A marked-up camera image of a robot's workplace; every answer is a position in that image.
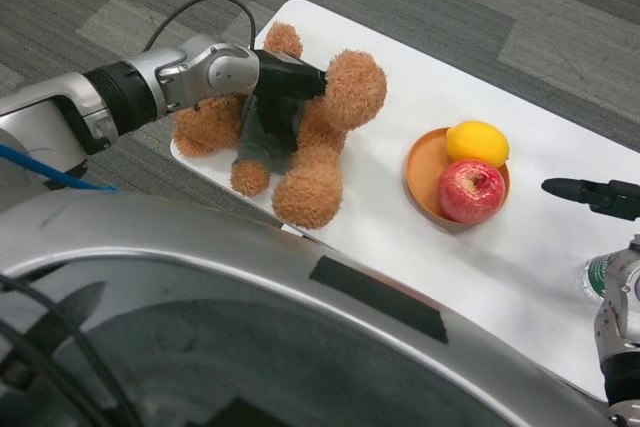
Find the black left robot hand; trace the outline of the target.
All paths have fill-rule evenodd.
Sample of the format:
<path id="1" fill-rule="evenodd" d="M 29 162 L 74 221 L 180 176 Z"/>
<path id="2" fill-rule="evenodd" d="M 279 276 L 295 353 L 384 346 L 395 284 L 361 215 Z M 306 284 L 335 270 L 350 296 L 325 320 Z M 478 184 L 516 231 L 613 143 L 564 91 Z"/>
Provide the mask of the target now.
<path id="1" fill-rule="evenodd" d="M 299 116 L 308 100 L 325 94 L 326 72 L 284 52 L 254 50 L 259 77 L 253 96 L 260 125 L 290 152 L 297 150 Z"/>

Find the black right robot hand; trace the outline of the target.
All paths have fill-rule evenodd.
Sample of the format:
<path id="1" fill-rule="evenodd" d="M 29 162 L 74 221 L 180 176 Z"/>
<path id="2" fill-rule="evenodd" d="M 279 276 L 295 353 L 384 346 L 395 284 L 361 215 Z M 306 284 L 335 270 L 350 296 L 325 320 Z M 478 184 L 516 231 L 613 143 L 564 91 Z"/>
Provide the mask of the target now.
<path id="1" fill-rule="evenodd" d="M 640 187 L 637 184 L 552 178 L 544 180 L 541 188 L 561 199 L 588 205 L 594 213 L 628 221 L 639 218 Z"/>

